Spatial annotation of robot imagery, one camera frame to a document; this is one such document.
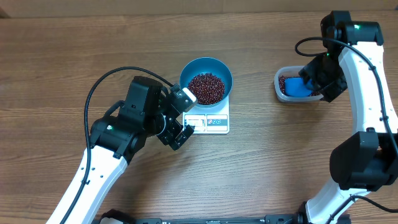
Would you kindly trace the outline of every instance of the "bowl of beans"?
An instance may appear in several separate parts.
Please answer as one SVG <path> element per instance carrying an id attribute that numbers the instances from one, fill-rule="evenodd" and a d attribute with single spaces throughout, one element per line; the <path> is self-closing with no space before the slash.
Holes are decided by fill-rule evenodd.
<path id="1" fill-rule="evenodd" d="M 198 99 L 197 106 L 212 107 L 220 104 L 233 86 L 232 73 L 220 60 L 197 58 L 181 72 L 180 86 L 187 87 Z"/>

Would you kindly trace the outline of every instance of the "blue scoop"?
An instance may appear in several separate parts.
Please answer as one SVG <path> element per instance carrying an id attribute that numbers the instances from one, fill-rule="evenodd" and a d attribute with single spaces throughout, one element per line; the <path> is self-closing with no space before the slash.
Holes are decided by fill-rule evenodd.
<path id="1" fill-rule="evenodd" d="M 288 96 L 305 97 L 311 95 L 312 90 L 305 87 L 302 78 L 287 78 L 285 80 L 285 93 Z"/>

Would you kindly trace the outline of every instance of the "blue object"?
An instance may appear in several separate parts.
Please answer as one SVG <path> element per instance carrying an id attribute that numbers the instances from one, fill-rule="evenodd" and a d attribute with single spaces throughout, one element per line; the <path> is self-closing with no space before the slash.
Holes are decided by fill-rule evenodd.
<path id="1" fill-rule="evenodd" d="M 311 95 L 312 90 L 305 87 L 302 78 L 287 78 L 285 80 L 285 93 L 288 96 L 305 97 Z"/>
<path id="2" fill-rule="evenodd" d="M 199 74 L 202 74 L 202 73 L 204 73 L 204 74 L 212 73 L 213 75 L 220 78 L 221 81 L 223 81 L 223 83 L 225 85 L 225 92 L 224 92 L 223 100 L 231 93 L 232 86 L 233 86 L 233 79 L 232 79 L 231 71 L 222 61 L 215 59 L 215 58 L 211 58 L 211 57 L 197 58 L 185 66 L 185 68 L 182 70 L 181 75 L 180 75 L 181 88 L 184 88 L 184 87 L 188 88 L 188 84 L 191 82 L 193 77 L 195 77 Z M 197 104 L 197 106 L 212 107 L 212 106 L 220 104 L 223 100 L 221 100 L 220 102 L 215 103 L 213 105 Z"/>

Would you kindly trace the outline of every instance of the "wood grain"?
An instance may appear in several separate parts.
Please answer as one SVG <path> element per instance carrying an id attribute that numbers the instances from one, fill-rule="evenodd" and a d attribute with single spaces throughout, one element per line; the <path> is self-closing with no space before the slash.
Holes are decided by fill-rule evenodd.
<path id="1" fill-rule="evenodd" d="M 109 192 L 111 208 L 140 217 L 260 217 L 291 213 L 327 181 L 330 152 L 350 136 L 348 93 L 328 103 L 287 105 L 275 96 L 281 67 L 305 65 L 295 43 L 320 35 L 328 12 L 111 16 L 0 20 L 0 223 L 44 223 L 74 176 L 85 148 L 83 105 L 92 84 L 133 65 L 178 82 L 191 60 L 210 56 L 231 69 L 231 132 L 193 136 L 174 152 L 150 138 Z M 384 68 L 398 106 L 398 13 L 353 12 L 378 21 Z M 323 50 L 321 43 L 303 51 Z M 120 72 L 95 91 L 89 122 L 124 99 L 133 75 Z M 398 184 L 369 197 L 398 207 Z M 396 223 L 365 202 L 353 223 Z"/>
<path id="2" fill-rule="evenodd" d="M 12 18 L 393 10 L 397 0 L 0 0 Z"/>

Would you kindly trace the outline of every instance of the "container of beans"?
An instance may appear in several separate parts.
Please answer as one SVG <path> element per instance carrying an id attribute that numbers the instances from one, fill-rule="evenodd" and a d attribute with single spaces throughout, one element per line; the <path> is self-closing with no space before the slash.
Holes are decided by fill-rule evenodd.
<path id="1" fill-rule="evenodd" d="M 180 86 L 187 87 L 198 99 L 197 106 L 212 107 L 220 104 L 231 93 L 232 73 L 220 60 L 197 58 L 181 72 Z"/>
<path id="2" fill-rule="evenodd" d="M 323 98 L 323 96 L 320 93 L 315 93 L 315 94 L 313 93 L 310 96 L 304 96 L 304 97 L 287 96 L 284 93 L 285 80 L 287 78 L 299 77 L 299 71 L 303 67 L 304 66 L 283 67 L 279 69 L 279 71 L 275 74 L 274 85 L 275 85 L 276 96 L 279 101 L 283 103 L 304 103 L 304 102 L 320 101 Z"/>

